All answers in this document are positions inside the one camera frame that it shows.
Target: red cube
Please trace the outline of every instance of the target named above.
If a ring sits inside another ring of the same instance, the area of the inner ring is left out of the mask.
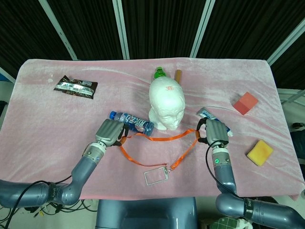
[[[251,95],[249,92],[246,92],[234,105],[233,107],[239,111],[242,115],[246,114],[257,104],[258,100]]]

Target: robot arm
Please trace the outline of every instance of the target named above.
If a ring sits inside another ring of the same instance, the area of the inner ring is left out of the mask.
[[[96,142],[90,143],[83,157],[74,167],[70,184],[36,184],[22,196],[18,207],[41,206],[47,202],[63,205],[76,203],[81,190],[89,176],[106,152],[106,148],[118,143],[124,131],[123,123],[106,119],[96,133]],[[13,208],[20,194],[30,183],[13,183],[0,180],[0,204],[6,208]]]
[[[209,145],[214,143],[211,147],[213,148],[212,159],[215,177],[227,189],[231,190],[229,192],[222,186],[217,185],[222,192],[216,199],[217,209],[224,215],[243,217],[257,224],[276,229],[305,229],[305,219],[293,208],[237,197],[231,161],[226,149],[226,144],[229,143],[226,127],[216,120],[206,119],[203,122],[206,124],[207,137],[201,142],[206,142]]]

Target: floor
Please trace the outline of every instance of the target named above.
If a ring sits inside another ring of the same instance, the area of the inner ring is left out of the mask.
[[[9,97],[13,85],[10,83],[0,82],[0,100],[9,101]],[[287,98],[287,95],[280,95],[281,99]],[[293,122],[305,122],[305,107],[297,104],[285,104],[283,106],[284,114],[288,126]],[[0,117],[0,129],[3,122],[5,114],[2,114]],[[278,203],[288,205],[293,207],[300,215],[305,218],[305,195],[304,192],[297,201],[293,201],[288,196],[274,197]],[[200,219],[217,219],[221,215],[217,212],[215,206],[216,197],[197,197],[197,211]],[[97,209],[97,200],[86,200],[85,204],[90,205],[90,209]],[[54,208],[48,206],[44,209],[45,212],[52,214],[54,213]],[[1,209],[0,206],[0,221],[5,218],[8,214],[9,209]],[[93,229],[95,226],[96,212],[90,212],[85,209],[75,211],[73,213],[63,213],[60,212],[56,215],[49,216],[45,213],[38,214],[35,216],[35,213],[30,213],[24,209],[19,210],[13,217],[10,228],[19,229],[19,228],[31,228],[31,229]]]

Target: lanyard strap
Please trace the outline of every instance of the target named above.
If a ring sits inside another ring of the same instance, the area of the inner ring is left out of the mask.
[[[121,144],[123,145],[126,141],[127,138],[132,138],[134,136],[143,136],[145,138],[147,138],[148,140],[150,141],[156,141],[156,142],[165,142],[165,141],[172,141],[172,140],[176,140],[178,138],[182,138],[192,132],[195,132],[195,136],[196,136],[196,139],[194,140],[194,142],[192,143],[192,145],[185,151],[185,153],[178,159],[176,160],[172,165],[171,165],[171,170],[174,170],[178,167],[178,165],[182,162],[182,160],[189,154],[189,152],[191,151],[191,149],[194,148],[194,146],[196,145],[197,143],[197,140],[200,138],[200,133],[199,131],[197,130],[194,130],[194,129],[188,129],[186,130],[184,133],[180,134],[180,135],[176,135],[176,136],[173,136],[173,137],[148,137],[144,134],[141,134],[141,133],[136,133],[134,135],[131,135],[129,137],[122,137],[122,139],[120,140]],[[131,156],[128,155],[128,153],[126,152],[126,150],[124,149],[123,146],[120,146],[120,149],[123,153],[123,155],[128,159],[130,160],[131,162],[137,164],[137,165],[140,165],[140,166],[145,166],[145,167],[154,167],[154,166],[167,166],[166,163],[162,163],[162,164],[156,164],[156,165],[144,165],[144,164],[141,164],[140,162],[134,160]]]

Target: pink towel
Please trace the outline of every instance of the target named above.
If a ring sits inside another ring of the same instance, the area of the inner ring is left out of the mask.
[[[196,128],[196,112],[205,106],[233,131],[228,150],[240,196],[298,195],[305,188],[270,67],[260,60],[28,60],[20,68],[0,132],[0,179],[56,182],[69,176],[110,111],[148,119],[148,91],[157,66],[171,77],[176,69],[183,71],[186,109],[177,130],[154,130],[153,137]],[[64,75],[98,82],[94,99],[54,91]],[[259,102],[246,115],[240,115],[232,104],[245,92]],[[150,142],[134,137],[124,146],[143,164],[171,164],[194,138],[189,134],[171,142]],[[274,149],[262,167],[245,155],[258,139]],[[206,149],[207,145],[197,144],[169,173],[166,182],[146,186],[143,173],[151,168],[128,161],[118,147],[110,147],[84,186],[81,198],[216,196],[220,192],[205,165]]]

